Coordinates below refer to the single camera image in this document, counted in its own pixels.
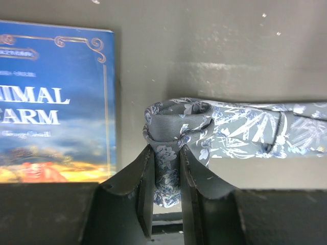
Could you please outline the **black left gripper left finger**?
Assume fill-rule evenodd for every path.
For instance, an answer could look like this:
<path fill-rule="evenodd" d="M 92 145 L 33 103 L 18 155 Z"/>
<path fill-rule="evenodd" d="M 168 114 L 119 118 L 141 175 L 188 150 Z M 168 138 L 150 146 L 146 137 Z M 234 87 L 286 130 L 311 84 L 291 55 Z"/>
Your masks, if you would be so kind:
<path fill-rule="evenodd" d="M 154 177 L 148 145 L 100 184 L 2 184 L 1 244 L 146 244 Z"/>

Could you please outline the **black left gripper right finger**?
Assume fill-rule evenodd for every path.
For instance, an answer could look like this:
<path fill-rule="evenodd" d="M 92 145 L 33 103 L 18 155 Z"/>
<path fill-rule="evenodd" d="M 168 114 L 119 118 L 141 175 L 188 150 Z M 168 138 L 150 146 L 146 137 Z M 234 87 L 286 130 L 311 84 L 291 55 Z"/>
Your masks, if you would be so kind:
<path fill-rule="evenodd" d="M 180 151 L 185 244 L 326 244 L 325 190 L 239 189 Z"/>

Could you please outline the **grey blue patterned tie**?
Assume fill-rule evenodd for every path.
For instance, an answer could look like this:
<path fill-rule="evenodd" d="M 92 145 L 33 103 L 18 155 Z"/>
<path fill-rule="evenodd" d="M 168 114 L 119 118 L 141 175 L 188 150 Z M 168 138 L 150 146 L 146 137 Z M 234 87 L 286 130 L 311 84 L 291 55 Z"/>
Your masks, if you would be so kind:
<path fill-rule="evenodd" d="M 179 153 L 210 158 L 326 155 L 326 102 L 249 104 L 182 97 L 145 110 L 143 135 L 155 155 L 154 203 L 180 202 Z"/>

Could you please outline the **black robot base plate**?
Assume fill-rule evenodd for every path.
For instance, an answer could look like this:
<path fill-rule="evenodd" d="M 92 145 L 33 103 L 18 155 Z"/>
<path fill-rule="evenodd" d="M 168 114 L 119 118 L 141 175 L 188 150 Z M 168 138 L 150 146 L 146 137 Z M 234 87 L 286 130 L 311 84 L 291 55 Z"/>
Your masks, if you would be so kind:
<path fill-rule="evenodd" d="M 153 215 L 152 235 L 183 233 L 181 212 L 160 213 Z"/>

